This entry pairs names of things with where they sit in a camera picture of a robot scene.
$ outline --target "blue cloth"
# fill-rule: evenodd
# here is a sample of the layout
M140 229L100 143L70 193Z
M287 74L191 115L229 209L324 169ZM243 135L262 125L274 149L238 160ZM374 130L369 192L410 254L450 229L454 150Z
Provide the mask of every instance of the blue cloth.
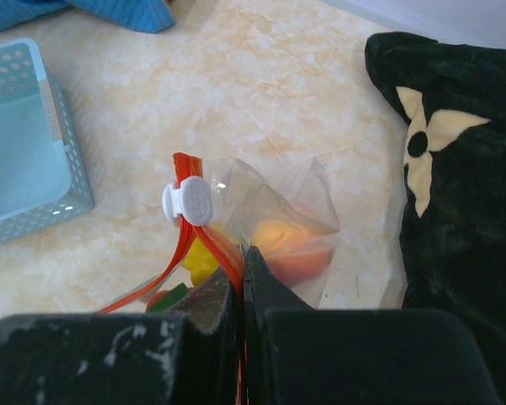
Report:
M0 31L69 6L137 31L156 33L175 24L165 0L0 0Z

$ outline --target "white wall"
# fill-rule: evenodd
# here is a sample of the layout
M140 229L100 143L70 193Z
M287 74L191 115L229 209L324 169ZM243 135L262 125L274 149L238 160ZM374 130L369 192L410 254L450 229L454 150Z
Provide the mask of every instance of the white wall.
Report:
M323 0L390 30L506 48L506 0Z

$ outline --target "beige flower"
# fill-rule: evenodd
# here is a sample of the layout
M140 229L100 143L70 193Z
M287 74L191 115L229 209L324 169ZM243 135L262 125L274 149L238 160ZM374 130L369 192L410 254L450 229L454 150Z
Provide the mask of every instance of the beige flower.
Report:
M416 198L415 209L422 217L431 199L433 156L454 142L467 128L489 122L487 118L468 112L437 110L426 122L422 93L408 87L397 87L397 95L411 120L405 142L406 183Z

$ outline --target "plastic basket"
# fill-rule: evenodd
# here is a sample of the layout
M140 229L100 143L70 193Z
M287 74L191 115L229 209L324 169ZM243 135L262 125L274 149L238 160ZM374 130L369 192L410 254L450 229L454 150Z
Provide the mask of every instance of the plastic basket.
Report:
M0 245L93 207L62 88L35 42L1 45Z

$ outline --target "beige marble tabletop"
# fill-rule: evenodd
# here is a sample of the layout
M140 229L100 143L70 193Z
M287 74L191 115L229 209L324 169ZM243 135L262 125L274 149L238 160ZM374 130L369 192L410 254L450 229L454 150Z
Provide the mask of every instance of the beige marble tabletop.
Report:
M36 40L63 84L96 202L0 246L0 318L91 311L161 272L177 237L160 199L176 151L263 174L316 155L342 225L321 306L399 305L405 129L363 66L365 40L383 29L317 0L172 8L178 24L158 35L78 10L0 34Z

